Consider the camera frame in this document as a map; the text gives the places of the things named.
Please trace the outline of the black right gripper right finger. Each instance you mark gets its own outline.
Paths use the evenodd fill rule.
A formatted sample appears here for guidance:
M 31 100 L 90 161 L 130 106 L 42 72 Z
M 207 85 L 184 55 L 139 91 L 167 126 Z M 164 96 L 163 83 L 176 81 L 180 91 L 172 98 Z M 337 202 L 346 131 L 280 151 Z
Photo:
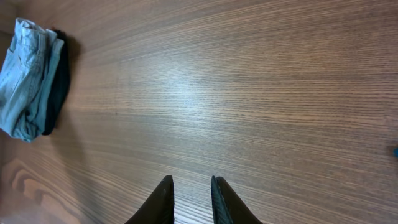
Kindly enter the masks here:
M 262 224 L 223 177 L 211 178 L 214 224 Z

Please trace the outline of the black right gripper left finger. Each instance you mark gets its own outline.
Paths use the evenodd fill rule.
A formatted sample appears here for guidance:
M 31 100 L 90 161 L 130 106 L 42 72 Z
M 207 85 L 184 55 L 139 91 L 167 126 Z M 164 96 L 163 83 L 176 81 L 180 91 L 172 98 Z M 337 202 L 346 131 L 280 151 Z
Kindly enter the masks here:
M 174 182 L 166 175 L 125 224 L 174 224 Z

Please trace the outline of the light blue denim shorts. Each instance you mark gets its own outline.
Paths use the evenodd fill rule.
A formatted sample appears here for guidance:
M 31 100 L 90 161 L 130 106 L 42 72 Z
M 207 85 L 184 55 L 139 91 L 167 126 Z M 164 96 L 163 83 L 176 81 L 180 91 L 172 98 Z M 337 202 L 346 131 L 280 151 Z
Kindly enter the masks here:
M 1 69 L 1 129 L 31 142 L 45 130 L 48 100 L 65 41 L 17 18 Z

